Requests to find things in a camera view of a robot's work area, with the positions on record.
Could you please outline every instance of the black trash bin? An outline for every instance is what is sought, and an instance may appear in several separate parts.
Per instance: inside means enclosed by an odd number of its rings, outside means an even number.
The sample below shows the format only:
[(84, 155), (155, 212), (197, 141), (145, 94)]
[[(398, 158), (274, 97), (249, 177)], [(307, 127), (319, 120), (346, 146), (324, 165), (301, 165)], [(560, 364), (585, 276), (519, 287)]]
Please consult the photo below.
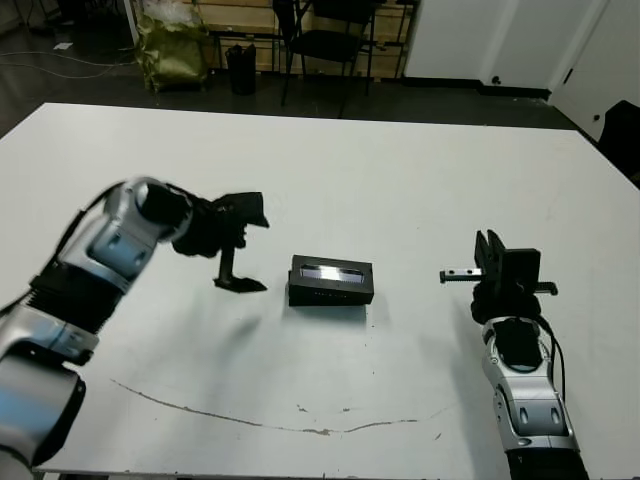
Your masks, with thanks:
[(236, 95), (251, 95), (256, 91), (256, 47), (244, 50), (240, 45), (226, 51), (227, 67), (231, 77), (231, 91)]

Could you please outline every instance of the white table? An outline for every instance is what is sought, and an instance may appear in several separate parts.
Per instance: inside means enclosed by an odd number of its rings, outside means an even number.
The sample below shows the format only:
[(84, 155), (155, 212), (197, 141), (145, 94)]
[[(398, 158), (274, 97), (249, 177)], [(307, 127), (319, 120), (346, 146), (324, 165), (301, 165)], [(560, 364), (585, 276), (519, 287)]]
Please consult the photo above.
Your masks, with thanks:
[[(260, 190), (238, 274), (168, 246), (82, 369), (89, 391), (48, 471), (508, 478), (481, 365), (476, 229), (543, 252), (568, 407), (592, 478), (640, 472), (636, 189), (577, 132), (44, 105), (0, 141), (0, 292), (39, 271), (74, 212), (147, 174), (206, 197)], [(295, 311), (293, 254), (374, 264), (362, 312)]]

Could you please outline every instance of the gray floor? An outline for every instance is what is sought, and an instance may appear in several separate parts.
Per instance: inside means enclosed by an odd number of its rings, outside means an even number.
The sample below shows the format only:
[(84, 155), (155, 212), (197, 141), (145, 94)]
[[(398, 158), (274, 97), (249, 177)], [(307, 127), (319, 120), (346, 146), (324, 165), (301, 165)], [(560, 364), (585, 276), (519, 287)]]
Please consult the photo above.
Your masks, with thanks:
[[(36, 50), (54, 53), (53, 46), (60, 41), (72, 41), (74, 45), (55, 53), (103, 63), (133, 59), (131, 51), (121, 50), (131, 46), (123, 19), (111, 19), (81, 31), (59, 32), (55, 37), (31, 35), (26, 29), (14, 30), (0, 37), (0, 53)], [(255, 95), (246, 97), (231, 93), (226, 74), (214, 75), (205, 92), (155, 94), (145, 90), (136, 65), (113, 68), (98, 78), (72, 80), (27, 67), (1, 65), (6, 63), (28, 63), (66, 75), (88, 76), (104, 71), (104, 67), (44, 55), (0, 57), (0, 137), (43, 102), (335, 118), (343, 91), (339, 79), (295, 79), (290, 84), (287, 104), (281, 107), (283, 78), (279, 75), (259, 76)], [(464, 88), (408, 87), (399, 82), (372, 83), (370, 95), (365, 97), (363, 80), (354, 82), (344, 117), (575, 129), (566, 117), (542, 100), (483, 96)]]

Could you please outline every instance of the white wall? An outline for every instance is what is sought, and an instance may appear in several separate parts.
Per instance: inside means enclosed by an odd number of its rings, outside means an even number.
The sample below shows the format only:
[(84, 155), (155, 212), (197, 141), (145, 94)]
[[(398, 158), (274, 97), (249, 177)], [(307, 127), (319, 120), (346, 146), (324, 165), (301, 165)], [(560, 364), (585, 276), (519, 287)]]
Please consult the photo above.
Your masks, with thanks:
[(546, 88), (603, 0), (426, 0), (405, 75)]
[(422, 0), (408, 77), (477, 78), (507, 0)]
[(573, 68), (550, 102), (598, 140), (609, 108), (620, 100), (640, 105), (638, 0), (609, 0)]
[(494, 75), (498, 75), (503, 85), (548, 88), (589, 2), (524, 0), (512, 3), (515, 12), (498, 56), (488, 74), (480, 80), (489, 83)]

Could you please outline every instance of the small black box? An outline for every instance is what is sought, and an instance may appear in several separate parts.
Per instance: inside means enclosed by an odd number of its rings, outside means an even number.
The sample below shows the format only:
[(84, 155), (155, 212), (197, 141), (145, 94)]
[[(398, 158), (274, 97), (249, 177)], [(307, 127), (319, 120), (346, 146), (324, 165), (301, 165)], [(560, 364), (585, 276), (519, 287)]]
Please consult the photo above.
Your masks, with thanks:
[(370, 263), (294, 255), (289, 306), (365, 305), (373, 299)]

